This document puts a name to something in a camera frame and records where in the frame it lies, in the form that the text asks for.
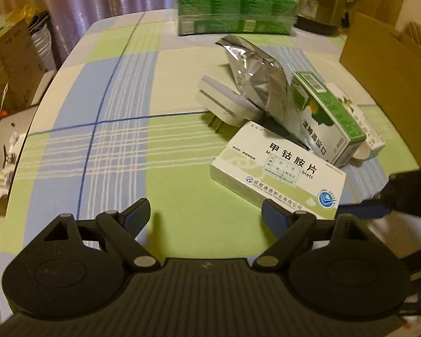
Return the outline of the white plastic spoon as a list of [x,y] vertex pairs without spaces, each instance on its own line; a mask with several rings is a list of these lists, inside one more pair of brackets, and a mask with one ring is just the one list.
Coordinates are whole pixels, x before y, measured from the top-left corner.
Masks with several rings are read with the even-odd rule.
[[358,161],[365,161],[369,158],[371,158],[372,150],[368,143],[363,142],[359,148],[355,151],[355,153],[352,155],[352,158]]

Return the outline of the white green long box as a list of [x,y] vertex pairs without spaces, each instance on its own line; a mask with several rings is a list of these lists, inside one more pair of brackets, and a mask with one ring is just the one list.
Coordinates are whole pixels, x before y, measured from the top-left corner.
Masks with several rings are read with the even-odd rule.
[[341,102],[343,107],[349,112],[349,114],[354,118],[356,123],[362,128],[364,134],[366,135],[366,140],[364,142],[368,143],[372,150],[371,158],[378,155],[378,153],[385,147],[386,143],[374,128],[373,124],[369,121],[363,111],[357,106],[339,86],[334,83],[327,83],[326,86],[333,93],[336,98]]

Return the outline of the white medicine tablet box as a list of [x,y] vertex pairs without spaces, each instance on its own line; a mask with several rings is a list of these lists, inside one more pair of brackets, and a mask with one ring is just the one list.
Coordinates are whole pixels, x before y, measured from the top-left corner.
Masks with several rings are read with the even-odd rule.
[[210,164],[210,177],[257,207],[271,199],[290,212],[333,219],[346,174],[249,121]]

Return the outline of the green medicine box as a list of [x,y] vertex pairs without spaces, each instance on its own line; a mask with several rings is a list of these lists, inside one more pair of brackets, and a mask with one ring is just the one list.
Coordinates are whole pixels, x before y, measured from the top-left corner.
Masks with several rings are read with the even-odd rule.
[[315,155],[343,167],[366,135],[313,72],[295,72],[287,94],[285,128]]

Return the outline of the large open cardboard box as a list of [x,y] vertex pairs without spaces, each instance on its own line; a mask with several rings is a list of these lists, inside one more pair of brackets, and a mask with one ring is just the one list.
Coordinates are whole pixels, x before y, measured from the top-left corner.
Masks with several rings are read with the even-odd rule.
[[421,166],[421,47],[392,26],[357,13],[340,63],[380,106]]

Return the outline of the white night light plug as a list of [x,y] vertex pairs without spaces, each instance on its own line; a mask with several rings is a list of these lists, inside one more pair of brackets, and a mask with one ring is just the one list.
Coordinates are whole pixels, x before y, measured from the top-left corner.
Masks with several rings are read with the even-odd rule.
[[263,111],[250,100],[206,75],[198,83],[196,101],[213,114],[208,123],[209,127],[212,127],[217,119],[220,120],[215,132],[219,132],[224,125],[239,128],[246,121],[259,120],[263,115]]

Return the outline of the silver foil bag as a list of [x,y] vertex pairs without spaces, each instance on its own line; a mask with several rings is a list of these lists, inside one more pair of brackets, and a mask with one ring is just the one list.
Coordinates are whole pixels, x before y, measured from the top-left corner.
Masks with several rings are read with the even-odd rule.
[[239,93],[262,111],[258,123],[308,150],[310,147],[284,124],[289,84],[281,63],[255,44],[236,35],[221,37],[216,44],[225,49]]

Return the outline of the brown cardboard box on side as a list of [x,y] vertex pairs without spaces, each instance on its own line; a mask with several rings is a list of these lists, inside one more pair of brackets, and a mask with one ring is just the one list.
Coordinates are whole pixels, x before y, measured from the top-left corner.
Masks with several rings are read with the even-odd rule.
[[10,113],[32,104],[45,70],[25,21],[0,37],[0,109]]

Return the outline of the green tissue multipack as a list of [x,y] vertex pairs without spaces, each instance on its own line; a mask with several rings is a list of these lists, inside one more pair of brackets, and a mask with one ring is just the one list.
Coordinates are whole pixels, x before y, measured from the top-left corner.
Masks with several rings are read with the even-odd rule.
[[180,36],[208,33],[288,35],[298,0],[175,0]]

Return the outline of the yellow plastic bag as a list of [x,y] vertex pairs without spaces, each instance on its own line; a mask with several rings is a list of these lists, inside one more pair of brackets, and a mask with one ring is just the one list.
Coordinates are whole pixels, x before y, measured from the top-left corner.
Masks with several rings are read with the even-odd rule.
[[6,16],[6,21],[11,24],[17,24],[20,21],[30,26],[32,19],[41,12],[41,9],[36,4],[25,4],[22,8],[13,10]]

